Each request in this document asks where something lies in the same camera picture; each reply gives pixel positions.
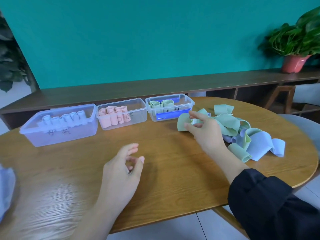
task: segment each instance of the green wall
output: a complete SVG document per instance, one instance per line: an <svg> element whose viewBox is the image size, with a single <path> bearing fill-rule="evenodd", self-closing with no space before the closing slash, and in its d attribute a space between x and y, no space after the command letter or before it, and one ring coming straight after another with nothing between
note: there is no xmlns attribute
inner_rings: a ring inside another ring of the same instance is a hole
<svg viewBox="0 0 320 240"><path fill-rule="evenodd" d="M0 0L40 88L280 67L257 50L320 0Z"/></svg>

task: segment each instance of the clear plastic container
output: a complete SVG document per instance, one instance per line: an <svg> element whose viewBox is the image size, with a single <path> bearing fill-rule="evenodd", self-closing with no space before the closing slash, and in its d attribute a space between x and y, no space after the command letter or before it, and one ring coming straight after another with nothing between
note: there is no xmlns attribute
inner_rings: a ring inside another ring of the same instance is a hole
<svg viewBox="0 0 320 240"><path fill-rule="evenodd" d="M102 129L107 131L145 122L147 108L140 98L101 104L97 108L97 118Z"/></svg>
<svg viewBox="0 0 320 240"><path fill-rule="evenodd" d="M185 94L172 94L149 97L146 107L152 121L177 119L181 114L192 110L195 102Z"/></svg>
<svg viewBox="0 0 320 240"><path fill-rule="evenodd" d="M73 141L97 133L97 106L86 104L36 113L21 128L35 147Z"/></svg>

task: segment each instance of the hand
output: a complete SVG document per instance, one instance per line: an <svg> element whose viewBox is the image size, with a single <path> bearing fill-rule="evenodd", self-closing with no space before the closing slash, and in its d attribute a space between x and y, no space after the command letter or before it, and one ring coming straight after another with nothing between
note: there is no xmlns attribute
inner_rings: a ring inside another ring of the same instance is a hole
<svg viewBox="0 0 320 240"><path fill-rule="evenodd" d="M216 120L195 111L189 111L189 114L190 119L200 119L203 121L203 123L194 125L185 123L184 128L194 135L194 138L206 154L212 156L214 151L226 148L220 126Z"/></svg>
<svg viewBox="0 0 320 240"><path fill-rule="evenodd" d="M103 168L102 185L96 205L100 211L107 210L115 218L132 199L140 182L144 157L130 156L138 151L138 145L134 143L123 146ZM134 168L127 167L126 161L135 163Z"/></svg>

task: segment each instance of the round wooden table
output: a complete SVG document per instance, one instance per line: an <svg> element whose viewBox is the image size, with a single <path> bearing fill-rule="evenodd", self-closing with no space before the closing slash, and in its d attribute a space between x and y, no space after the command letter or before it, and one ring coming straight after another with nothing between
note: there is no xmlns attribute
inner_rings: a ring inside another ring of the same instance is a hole
<svg viewBox="0 0 320 240"><path fill-rule="evenodd" d="M252 104L214 97L194 97L193 110L214 114L214 104L235 106L234 116L286 141L285 157L268 152L249 167L277 176L292 187L316 171L318 153L295 125ZM3 239L63 239L70 236L98 197L103 165L126 144L139 143L145 156L134 197L112 232L168 220L226 205L229 184L189 132L177 131L177 119L103 131L75 141L34 147L14 129L0 136L0 162L17 175L13 204L0 224Z"/></svg>

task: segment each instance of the red pot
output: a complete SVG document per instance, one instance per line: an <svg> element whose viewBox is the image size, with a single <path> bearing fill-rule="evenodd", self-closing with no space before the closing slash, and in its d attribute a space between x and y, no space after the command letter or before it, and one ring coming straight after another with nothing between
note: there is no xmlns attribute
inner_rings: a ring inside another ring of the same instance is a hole
<svg viewBox="0 0 320 240"><path fill-rule="evenodd" d="M311 55L309 56L285 56L281 71L284 73L298 73L301 71L303 65L306 63L306 61L309 59Z"/></svg>

